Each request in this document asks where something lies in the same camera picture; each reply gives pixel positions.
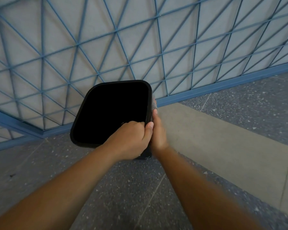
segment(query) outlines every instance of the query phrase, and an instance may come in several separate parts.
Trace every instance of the forearm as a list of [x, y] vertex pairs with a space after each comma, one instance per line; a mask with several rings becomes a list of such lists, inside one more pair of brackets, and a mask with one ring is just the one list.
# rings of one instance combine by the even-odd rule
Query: forearm
[[157, 156], [192, 226], [198, 229], [261, 229], [172, 148]]
[[0, 217], [0, 229], [69, 229], [97, 182], [116, 159], [96, 148]]

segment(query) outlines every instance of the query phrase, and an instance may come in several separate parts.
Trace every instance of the blue metal grid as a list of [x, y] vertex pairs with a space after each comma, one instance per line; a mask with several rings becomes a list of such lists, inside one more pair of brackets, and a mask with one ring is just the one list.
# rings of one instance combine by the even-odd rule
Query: blue metal grid
[[[86, 39], [84, 41], [81, 41], [81, 34], [82, 34], [82, 30], [83, 30], [83, 26], [84, 26], [84, 22], [85, 22], [85, 16], [86, 16], [86, 10], [87, 10], [87, 6], [88, 6], [88, 0], [85, 0], [84, 1], [84, 5], [83, 5], [83, 9], [82, 9], [82, 16], [81, 16], [81, 24], [80, 24], [80, 28], [79, 28], [79, 32], [78, 32], [78, 37], [75, 38], [75, 36], [72, 34], [71, 30], [67, 27], [67, 24], [64, 22], [64, 20], [61, 18], [61, 16], [59, 15], [58, 11], [56, 10], [55, 6], [52, 4], [51, 0], [40, 0], [41, 1], [41, 51], [39, 51], [38, 49], [36, 49], [36, 47], [33, 46], [33, 44], [31, 42], [29, 42], [29, 40], [27, 38], [24, 37], [24, 35], [22, 35], [20, 33], [20, 31], [18, 29], [16, 29], [4, 16], [3, 14], [1, 13], [2, 9], [8, 7], [8, 6], [11, 6], [11, 5], [14, 5], [15, 3], [18, 3], [18, 2], [21, 2], [23, 0], [13, 0], [12, 2], [10, 3], [6, 3], [4, 5], [1, 5], [0, 6], [0, 38], [1, 38], [1, 42], [2, 42], [2, 47], [4, 49], [4, 55], [5, 55], [5, 59], [6, 59], [6, 63], [5, 64], [2, 60], [0, 60], [0, 63], [2, 65], [5, 66], [4, 69], [1, 69], [0, 70], [0, 73], [1, 72], [4, 72], [4, 71], [8, 71], [9, 72], [9, 75], [10, 75], [10, 80], [11, 80], [11, 84], [12, 84], [12, 88], [13, 88], [13, 96], [9, 95], [9, 94], [6, 94], [5, 92], [3, 92], [2, 90], [0, 90], [0, 93], [9, 97], [11, 100], [8, 101], [8, 102], [4, 102], [4, 103], [0, 103], [0, 106], [2, 105], [5, 105], [5, 104], [9, 104], [9, 103], [13, 103], [15, 102], [16, 103], [16, 106], [17, 106], [17, 111], [18, 111], [18, 115], [19, 115], [19, 121], [21, 122], [28, 122], [29, 120], [34, 120], [34, 119], [37, 119], [37, 118], [40, 118], [42, 117], [43, 118], [43, 130], [45, 130], [45, 120], [50, 120], [52, 122], [55, 122], [56, 124], [58, 124], [59, 126], [63, 126], [64, 125], [64, 120], [66, 118], [66, 114], [69, 113], [73, 116], [75, 116], [73, 114], [73, 112], [71, 111], [72, 108], [75, 108], [75, 107], [79, 107], [80, 104], [77, 104], [77, 105], [74, 105], [74, 106], [70, 106], [68, 107], [68, 102], [69, 102], [69, 98], [70, 98], [70, 89], [73, 88], [79, 95], [81, 95], [82, 97], [84, 97], [84, 95], [77, 89], [76, 86], [74, 86], [74, 83], [78, 82], [78, 81], [82, 81], [82, 80], [85, 80], [87, 78], [90, 78], [90, 77], [95, 77], [95, 81], [92, 85], [95, 85], [96, 84], [96, 81], [98, 79], [100, 79], [102, 82], [104, 82], [101, 74], [104, 74], [104, 73], [107, 73], [107, 72], [110, 72], [110, 71], [114, 71], [116, 69], [119, 69], [119, 68], [124, 68], [122, 73], [120, 74], [119, 76], [119, 79], [118, 80], [121, 80], [125, 74], [125, 72], [127, 71], [127, 69], [129, 68], [130, 71], [131, 71], [131, 74], [132, 74], [132, 77], [133, 79], [136, 79], [135, 78], [135, 75], [134, 75], [134, 72], [132, 70], [132, 66], [133, 64], [136, 64], [136, 63], [140, 63], [142, 61], [146, 61], [146, 60], [149, 60], [149, 59], [154, 59], [154, 62], [150, 65], [150, 67], [148, 68], [148, 70], [146, 71], [145, 74], [143, 74], [142, 76], [142, 80], [145, 79], [148, 75], [148, 73], [151, 71], [152, 67], [154, 66], [154, 64], [158, 61], [159, 58], [161, 58], [161, 61], [162, 61], [162, 75], [163, 75], [163, 79], [162, 80], [159, 80], [159, 81], [154, 81], [154, 82], [151, 82], [150, 84], [151, 85], [154, 85], [154, 84], [157, 84], [155, 86], [155, 88], [153, 89], [153, 91], [155, 92], [158, 87], [161, 85], [161, 84], [164, 84], [165, 85], [165, 90], [166, 90], [166, 96], [172, 96], [173, 94], [173, 91], [186, 79], [188, 78], [189, 76], [191, 76], [191, 83], [190, 83], [190, 88], [189, 88], [189, 91], [193, 90], [193, 89], [199, 89], [198, 87], [196, 87], [200, 81], [202, 81], [205, 77], [207, 77], [214, 69], [217, 68], [217, 76], [215, 78], [215, 81], [214, 83], [212, 84], [215, 84], [215, 83], [218, 83], [218, 82], [221, 82], [221, 79], [226, 76], [230, 71], [232, 71], [235, 67], [237, 67], [239, 64], [243, 63], [244, 61], [246, 61], [245, 65], [244, 65], [244, 68], [243, 68], [243, 71], [241, 72], [241, 74], [237, 74], [237, 77], [239, 76], [245, 76], [248, 71], [250, 69], [252, 69], [255, 65], [257, 65], [258, 63], [260, 63], [262, 60], [264, 60], [266, 57], [270, 56], [272, 53], [276, 53], [275, 56], [273, 57], [273, 59], [271, 60], [271, 62], [269, 63], [269, 65], [265, 68], [265, 69], [269, 69], [271, 68], [273, 65], [275, 65], [278, 61], [280, 61], [282, 58], [284, 58], [285, 56], [288, 55], [288, 53], [286, 53], [285, 55], [283, 55], [282, 57], [277, 58], [277, 56], [279, 55], [279, 53], [283, 50], [284, 47], [287, 47], [288, 46], [288, 38], [283, 41], [280, 45], [276, 45], [276, 46], [273, 46], [273, 47], [270, 47], [270, 48], [267, 48], [267, 49], [263, 49], [263, 50], [259, 50], [264, 44], [266, 44], [271, 38], [273, 38], [277, 33], [279, 33], [280, 31], [282, 31], [286, 26], [288, 26], [288, 21], [282, 25], [277, 31], [275, 31], [272, 35], [270, 35], [267, 39], [265, 39], [263, 42], [261, 42], [261, 39], [262, 37], [264, 36], [269, 24], [274, 21], [274, 20], [277, 20], [277, 19], [281, 19], [281, 18], [284, 18], [284, 17], [287, 17], [288, 16], [288, 13], [286, 14], [283, 14], [283, 15], [277, 15], [278, 13], [280, 13], [281, 10], [283, 10], [286, 6], [288, 6], [288, 1], [286, 1], [285, 3], [282, 4], [282, 1], [283, 0], [279, 0], [273, 13], [268, 17], [266, 18], [264, 21], [260, 21], [260, 22], [256, 22], [256, 23], [253, 23], [251, 25], [248, 25], [248, 26], [243, 26], [243, 27], [240, 27], [238, 28], [238, 26], [249, 16], [253, 13], [253, 11], [258, 8], [258, 6], [265, 0], [259, 0], [256, 5], [251, 8], [238, 22], [237, 22], [237, 19], [238, 19], [238, 15], [239, 15], [239, 12], [240, 12], [240, 9], [241, 9], [241, 6], [243, 5], [244, 2], [246, 2], [246, 0], [240, 0], [239, 2], [239, 6], [236, 10], [236, 14], [235, 14], [235, 19], [234, 19], [234, 22], [233, 22], [233, 26], [232, 28], [228, 31], [228, 32], [225, 32], [225, 33], [222, 33], [222, 34], [219, 34], [219, 35], [215, 35], [213, 37], [210, 37], [210, 38], [206, 38], [206, 39], [202, 39], [202, 36], [205, 34], [205, 32], [207, 32], [209, 30], [209, 28], [213, 25], [213, 23], [215, 23], [215, 21], [220, 17], [220, 15], [227, 10], [227, 8], [230, 6], [230, 4], [234, 1], [234, 0], [229, 0], [225, 5], [224, 7], [215, 15], [215, 17], [213, 18], [213, 20], [204, 28], [204, 30], [198, 34], [198, 29], [199, 29], [199, 22], [200, 22], [200, 9], [201, 9], [201, 5], [204, 3], [204, 2], [207, 2], [209, 0], [197, 0], [196, 2], [193, 2], [193, 3], [190, 3], [188, 5], [185, 5], [183, 7], [179, 7], [179, 8], [176, 8], [176, 9], [173, 9], [171, 11], [167, 11], [165, 13], [161, 13], [161, 10], [162, 8], [164, 7], [164, 4], [167, 2], [167, 0], [162, 0], [161, 4], [159, 5], [159, 7], [157, 6], [157, 0], [154, 0], [154, 9], [155, 9], [155, 15], [153, 17], [150, 17], [148, 19], [144, 19], [142, 21], [139, 21], [139, 22], [136, 22], [136, 23], [133, 23], [131, 25], [128, 25], [128, 26], [124, 26], [124, 27], [119, 27], [120, 23], [121, 23], [121, 20], [122, 20], [122, 17], [125, 13], [125, 10], [126, 10], [126, 7], [128, 5], [128, 2], [129, 0], [126, 0], [124, 5], [123, 5], [123, 9], [119, 15], [119, 19], [118, 19], [118, 22], [115, 24], [114, 22], [114, 19], [112, 17], [112, 14], [110, 12], [110, 9], [108, 7], [108, 4], [106, 2], [106, 0], [102, 0], [103, 3], [104, 3], [104, 6], [106, 7], [107, 9], [107, 12], [108, 12], [108, 15], [111, 19], [111, 22], [112, 22], [112, 25], [113, 25], [113, 31], [111, 32], [107, 32], [105, 34], [102, 34], [102, 35], [99, 35], [99, 36], [96, 36], [96, 37], [93, 37], [93, 38], [90, 38], [90, 39]], [[51, 52], [51, 53], [45, 53], [45, 49], [44, 49], [44, 45], [45, 45], [45, 42], [44, 42], [44, 37], [45, 37], [45, 29], [44, 29], [44, 6], [45, 5], [49, 5], [52, 9], [52, 11], [55, 13], [55, 15], [58, 17], [58, 19], [60, 20], [60, 22], [62, 23], [62, 25], [65, 27], [65, 29], [67, 30], [68, 34], [71, 36], [71, 38], [73, 39], [74, 41], [74, 44], [71, 45], [71, 46], [67, 46], [65, 48], [61, 48], [59, 50], [56, 50], [54, 52]], [[172, 13], [175, 13], [175, 12], [178, 12], [178, 11], [182, 11], [182, 10], [185, 10], [189, 8], [190, 10], [188, 11], [187, 15], [184, 17], [184, 19], [181, 21], [181, 23], [179, 24], [179, 26], [177, 27], [177, 29], [174, 31], [174, 33], [169, 37], [169, 40], [166, 42], [166, 44], [162, 44], [161, 42], [161, 35], [160, 35], [160, 23], [159, 23], [159, 18], [161, 16], [166, 16], [166, 15], [170, 15]], [[191, 14], [194, 13], [194, 11], [197, 11], [197, 20], [196, 22], [194, 23], [196, 25], [196, 36], [195, 36], [195, 39], [192, 43], [189, 43], [187, 45], [184, 45], [184, 46], [180, 46], [178, 48], [175, 48], [175, 49], [171, 49], [171, 50], [166, 50], [167, 47], [169, 46], [169, 44], [172, 42], [172, 40], [174, 39], [174, 37], [177, 35], [177, 33], [180, 31], [181, 27], [184, 25], [184, 23], [188, 20], [188, 18], [190, 18]], [[7, 24], [8, 26], [10, 26], [15, 32], [16, 34], [21, 37], [37, 54], [38, 54], [38, 57], [36, 58], [32, 58], [28, 61], [25, 61], [25, 62], [22, 62], [22, 63], [19, 63], [19, 64], [12, 64], [11, 61], [10, 61], [10, 56], [9, 56], [9, 51], [8, 51], [8, 48], [6, 46], [6, 41], [5, 41], [5, 35], [3, 33], [3, 30], [2, 30], [2, 23], [5, 23]], [[135, 50], [133, 52], [133, 54], [131, 55], [131, 57], [128, 58], [127, 54], [126, 54], [126, 51], [124, 49], [124, 46], [122, 44], [122, 41], [121, 41], [121, 37], [119, 36], [119, 33], [122, 31], [122, 30], [125, 30], [125, 29], [128, 29], [128, 28], [131, 28], [131, 27], [134, 27], [134, 26], [138, 26], [140, 24], [143, 24], [143, 23], [150, 23], [149, 26], [147, 27], [146, 31], [144, 32], [144, 34], [142, 35], [138, 45], [135, 47]], [[140, 46], [142, 45], [144, 39], [146, 38], [148, 32], [150, 31], [150, 29], [152, 28], [152, 26], [154, 24], [157, 24], [157, 29], [158, 29], [158, 42], [159, 42], [159, 45], [160, 45], [160, 52], [156, 55], [153, 55], [153, 56], [149, 56], [149, 57], [146, 57], [146, 58], [143, 58], [141, 60], [137, 60], [137, 61], [133, 61], [133, 58], [134, 56], [136, 55], [136, 53], [138, 52], [138, 49], [140, 48]], [[245, 30], [245, 29], [248, 29], [248, 28], [251, 28], [251, 27], [256, 27], [256, 29], [250, 33], [249, 35], [247, 35], [243, 41], [241, 41], [234, 49], [232, 49], [230, 52], [228, 52], [228, 45], [230, 44], [230, 40], [231, 40], [231, 36], [233, 33], [235, 32], [239, 32], [239, 31], [242, 31], [242, 30]], [[240, 56], [240, 57], [236, 57], [234, 59], [228, 59], [229, 56], [234, 53], [236, 50], [238, 50], [238, 48], [244, 43], [246, 42], [250, 37], [252, 37], [255, 33], [257, 33], [259, 30], [261, 29], [264, 29], [261, 33], [261, 36], [259, 38], [259, 40], [257, 41], [254, 49], [247, 55], [244, 55], [244, 56]], [[106, 49], [106, 52], [101, 60], [101, 63], [100, 63], [100, 66], [99, 68], [96, 68], [96, 66], [92, 63], [92, 61], [89, 59], [89, 57], [87, 56], [87, 54], [85, 53], [85, 51], [83, 50], [83, 44], [87, 43], [87, 42], [91, 42], [93, 40], [97, 40], [99, 38], [102, 38], [102, 37], [105, 37], [105, 36], [108, 36], [108, 35], [111, 35], [111, 40], [107, 46], [107, 49]], [[106, 61], [106, 58], [108, 56], [108, 53], [109, 53], [109, 50], [110, 50], [110, 47], [111, 45], [113, 44], [114, 42], [114, 39], [115, 37], [118, 38], [119, 40], [119, 44], [120, 46], [122, 47], [122, 50], [123, 50], [123, 54], [125, 56], [125, 59], [127, 61], [126, 64], [124, 65], [120, 65], [120, 66], [117, 66], [115, 68], [112, 68], [112, 69], [108, 69], [108, 70], [104, 70], [102, 71], [102, 67]], [[213, 40], [213, 39], [219, 39], [219, 41], [214, 45], [214, 47], [199, 61], [196, 61], [196, 47], [198, 44], [200, 43], [203, 43], [203, 42], [207, 42], [207, 41], [210, 41], [210, 40]], [[214, 64], [214, 65], [210, 65], [210, 66], [206, 66], [206, 67], [202, 67], [202, 68], [199, 68], [199, 66], [201, 65], [201, 63], [212, 53], [214, 53], [215, 49], [223, 42], [226, 42], [226, 47], [223, 51], [223, 56], [222, 56], [222, 59]], [[184, 58], [185, 55], [187, 55], [187, 53], [194, 47], [194, 51], [193, 51], [193, 64], [192, 64], [192, 69], [190, 71], [188, 71], [187, 73], [181, 73], [181, 74], [176, 74], [175, 76], [170, 76], [169, 77], [169, 74], [176, 68], [176, 66], [179, 64], [179, 62]], [[62, 73], [59, 72], [59, 70], [57, 68], [55, 68], [55, 66], [48, 60], [48, 57], [51, 56], [51, 55], [54, 55], [54, 54], [57, 54], [57, 53], [60, 53], [60, 52], [63, 52], [65, 50], [68, 50], [68, 49], [71, 49], [71, 48], [75, 48], [75, 52], [74, 52], [74, 56], [73, 56], [73, 61], [72, 61], [72, 66], [71, 66], [71, 69], [70, 69], [70, 73], [69, 73], [69, 77], [68, 79], [65, 78]], [[179, 57], [179, 59], [172, 65], [172, 67], [169, 69], [169, 71], [166, 73], [165, 72], [165, 66], [164, 66], [164, 55], [168, 54], [168, 53], [171, 53], [171, 52], [174, 52], [174, 51], [178, 51], [178, 50], [181, 50], [181, 49], [185, 49], [184, 53], [182, 53], [182, 55]], [[72, 76], [73, 76], [73, 72], [74, 72], [74, 66], [75, 66], [75, 62], [76, 62], [76, 59], [77, 59], [77, 55], [78, 55], [78, 51], [81, 51], [83, 53], [83, 55], [85, 56], [85, 58], [87, 59], [88, 63], [91, 65], [91, 67], [93, 68], [93, 70], [96, 72], [96, 74], [92, 74], [90, 76], [87, 76], [87, 77], [84, 77], [84, 78], [80, 78], [80, 79], [76, 79], [76, 80], [72, 80]], [[259, 61], [257, 61], [255, 64], [253, 64], [252, 66], [250, 66], [249, 68], [247, 68], [251, 58], [254, 56], [254, 55], [257, 55], [257, 54], [260, 54], [260, 53], [263, 53], [263, 52], [268, 52], [270, 51], [265, 57], [261, 58]], [[22, 76], [20, 73], [18, 73], [15, 69], [21, 65], [24, 65], [24, 64], [27, 64], [27, 63], [30, 63], [30, 62], [33, 62], [33, 61], [37, 61], [37, 60], [41, 60], [41, 88], [38, 88], [37, 86], [35, 86], [34, 84], [32, 84], [30, 81], [28, 81], [24, 76]], [[226, 64], [226, 63], [229, 63], [229, 62], [233, 62], [233, 61], [238, 61], [238, 63], [236, 65], [234, 65], [231, 69], [229, 69], [226, 73], [224, 73], [223, 75], [220, 76], [220, 70], [221, 70], [221, 67], [222, 65]], [[58, 85], [58, 86], [55, 86], [55, 87], [52, 87], [52, 88], [48, 88], [48, 89], [44, 89], [43, 87], [43, 79], [44, 79], [44, 65], [48, 64], [52, 69], [54, 69], [54, 71], [56, 73], [58, 73], [58, 75], [66, 82], [65, 84], [62, 84], [62, 85]], [[208, 71], [202, 76], [200, 77], [199, 80], [197, 80], [194, 84], [193, 84], [193, 81], [194, 81], [194, 77], [196, 76], [196, 72], [199, 72], [201, 70], [205, 70], [205, 69], [208, 69]], [[27, 82], [27, 84], [33, 86], [37, 92], [33, 93], [33, 94], [30, 94], [30, 95], [27, 95], [27, 96], [23, 96], [21, 98], [17, 97], [16, 94], [15, 94], [15, 88], [14, 88], [14, 84], [13, 84], [13, 77], [14, 76], [17, 76], [19, 78], [21, 78], [22, 80], [24, 80], [25, 82]], [[181, 80], [174, 86], [174, 88], [172, 88], [172, 90], [168, 90], [168, 85], [167, 85], [167, 82], [171, 79], [174, 79], [174, 78], [178, 78], [180, 77]], [[65, 105], [61, 105], [60, 103], [58, 103], [56, 100], [54, 100], [53, 98], [51, 98], [47, 92], [50, 91], [50, 90], [54, 90], [54, 89], [57, 89], [57, 88], [61, 88], [61, 87], [64, 87], [64, 86], [67, 86], [67, 94], [66, 94], [66, 98], [65, 98]], [[41, 94], [42, 95], [42, 112], [38, 112], [36, 110], [34, 110], [33, 108], [31, 108], [30, 106], [24, 104], [23, 102], [21, 102], [21, 100], [25, 99], [25, 98], [28, 98], [30, 96], [34, 96], [34, 95], [37, 95], [37, 94]], [[62, 110], [59, 110], [59, 111], [54, 111], [54, 112], [51, 112], [51, 113], [47, 113], [45, 114], [45, 104], [44, 104], [44, 99], [43, 99], [43, 96], [46, 96], [47, 98], [49, 98], [51, 101], [53, 101], [54, 103], [56, 103], [57, 105], [59, 105]], [[21, 115], [21, 111], [20, 111], [20, 108], [19, 106], [20, 105], [23, 105], [25, 106], [26, 108], [29, 108], [31, 111], [35, 112], [38, 114], [37, 117], [32, 117], [32, 118], [29, 118], [29, 119], [23, 119], [22, 115]], [[50, 115], [53, 115], [53, 114], [56, 114], [56, 113], [59, 113], [59, 112], [62, 112], [64, 111], [64, 115], [63, 115], [63, 119], [62, 121], [60, 122], [57, 122], [55, 120], [53, 120], [52, 118], [50, 118], [49, 116]]]

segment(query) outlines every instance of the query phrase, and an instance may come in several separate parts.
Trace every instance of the person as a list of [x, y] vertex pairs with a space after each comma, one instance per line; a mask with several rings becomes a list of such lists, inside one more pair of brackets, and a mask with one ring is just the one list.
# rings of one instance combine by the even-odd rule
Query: person
[[103, 145], [8, 210], [0, 217], [0, 229], [69, 229], [111, 166], [138, 157], [149, 142], [193, 228], [261, 229], [248, 213], [170, 147], [156, 109], [153, 122], [146, 126], [134, 121], [123, 124]]

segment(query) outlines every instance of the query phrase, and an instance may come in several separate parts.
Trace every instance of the blue baseboard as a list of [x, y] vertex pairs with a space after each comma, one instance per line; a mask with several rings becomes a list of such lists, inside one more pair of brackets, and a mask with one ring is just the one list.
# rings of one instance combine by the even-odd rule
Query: blue baseboard
[[[288, 63], [283, 64], [283, 65], [277, 65], [275, 67], [264, 69], [261, 71], [249, 73], [249, 74], [243, 75], [241, 77], [231, 78], [231, 79], [226, 80], [226, 81], [220, 81], [220, 82], [217, 82], [215, 84], [211, 84], [211, 85], [207, 85], [204, 87], [185, 91], [182, 93], [174, 94], [174, 95], [171, 95], [168, 97], [160, 98], [157, 100], [158, 107], [169, 105], [169, 104], [179, 102], [182, 100], [186, 100], [189, 98], [201, 96], [201, 95], [208, 94], [211, 92], [216, 92], [216, 91], [219, 91], [222, 89], [231, 88], [231, 87], [234, 87], [237, 85], [242, 85], [242, 84], [245, 84], [248, 82], [253, 82], [253, 81], [261, 80], [261, 79], [264, 79], [267, 77], [272, 77], [272, 76], [275, 76], [275, 75], [278, 75], [281, 73], [286, 73], [286, 72], [288, 72]], [[2, 127], [6, 127], [8, 129], [11, 129], [11, 130], [15, 130], [15, 128], [19, 127], [19, 123], [15, 120], [9, 119], [8, 123], [5, 123], [3, 120], [4, 120], [4, 118], [2, 116], [0, 116], [0, 126], [2, 126]], [[9, 140], [6, 142], [2, 142], [2, 143], [0, 143], [0, 150], [6, 149], [9, 147], [14, 147], [16, 145], [20, 145], [20, 144], [23, 144], [23, 143], [26, 143], [26, 142], [29, 142], [32, 140], [47, 138], [47, 137], [50, 137], [53, 135], [66, 133], [66, 132], [69, 132], [71, 127], [72, 127], [72, 123], [70, 123], [70, 124], [67, 124], [67, 125], [64, 125], [61, 127], [57, 127], [57, 128], [51, 129], [51, 130], [44, 131], [41, 134], [39, 131], [37, 131], [34, 128], [27, 130], [26, 128], [23, 127], [22, 124], [21, 124], [21, 131], [25, 134], [30, 132], [30, 133], [33, 133], [33, 135], [27, 136], [27, 137], [22, 137], [19, 139]]]

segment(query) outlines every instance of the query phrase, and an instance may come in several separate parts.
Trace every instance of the beige floor strip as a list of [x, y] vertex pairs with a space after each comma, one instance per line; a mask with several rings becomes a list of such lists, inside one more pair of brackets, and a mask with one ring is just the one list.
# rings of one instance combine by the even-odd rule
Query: beige floor strip
[[280, 209], [287, 145], [179, 103], [158, 112], [177, 151]]

